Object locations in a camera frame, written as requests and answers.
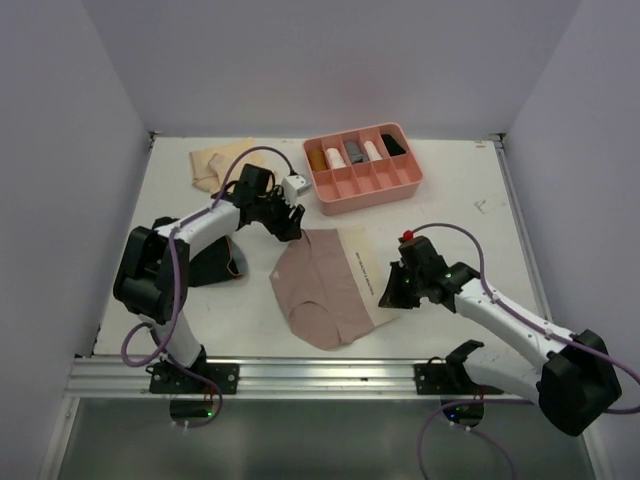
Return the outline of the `pink underwear cream waistband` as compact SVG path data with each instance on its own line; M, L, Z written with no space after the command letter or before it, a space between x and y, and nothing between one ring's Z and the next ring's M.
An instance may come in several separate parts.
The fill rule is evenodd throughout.
M335 350L401 316L379 306L386 278L363 226L306 229L269 276L291 332Z

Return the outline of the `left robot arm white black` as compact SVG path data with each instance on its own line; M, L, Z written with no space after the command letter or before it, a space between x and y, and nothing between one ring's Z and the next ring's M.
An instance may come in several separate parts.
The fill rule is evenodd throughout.
M221 190L206 207L163 226L132 230L113 286L114 298L140 320L123 340L125 365L146 366L166 354L177 363L175 384L189 393L201 390L208 379L207 367L197 361L203 347L183 313L191 261L253 222L281 242L299 239L305 209L297 201L309 188L295 172L274 182L269 170L246 164L232 190Z

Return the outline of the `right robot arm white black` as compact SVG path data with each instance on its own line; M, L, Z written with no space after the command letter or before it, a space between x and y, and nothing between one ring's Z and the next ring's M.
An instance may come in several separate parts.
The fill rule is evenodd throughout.
M428 300L507 345L490 349L468 340L441 365L415 367L441 392L464 394L485 387L519 396L573 437L620 398L621 386L599 335L590 330L575 334L503 298L476 269L462 262L447 264L424 236L405 235L398 251L380 307L409 310Z

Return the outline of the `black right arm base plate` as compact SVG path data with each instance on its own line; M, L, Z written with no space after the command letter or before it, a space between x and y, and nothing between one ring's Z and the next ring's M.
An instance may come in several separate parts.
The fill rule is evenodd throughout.
M484 344L468 340L445 358L431 357L413 365L414 385L418 395L502 395L503 391L493 386L474 383L467 374L464 363Z

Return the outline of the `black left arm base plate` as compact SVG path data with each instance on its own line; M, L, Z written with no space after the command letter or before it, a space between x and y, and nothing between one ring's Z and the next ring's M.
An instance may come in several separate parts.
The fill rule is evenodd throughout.
M189 395L220 392L235 394L240 379L240 366L236 363L209 363L197 360L191 369L180 369L168 360L145 368L150 375L149 392L152 394Z

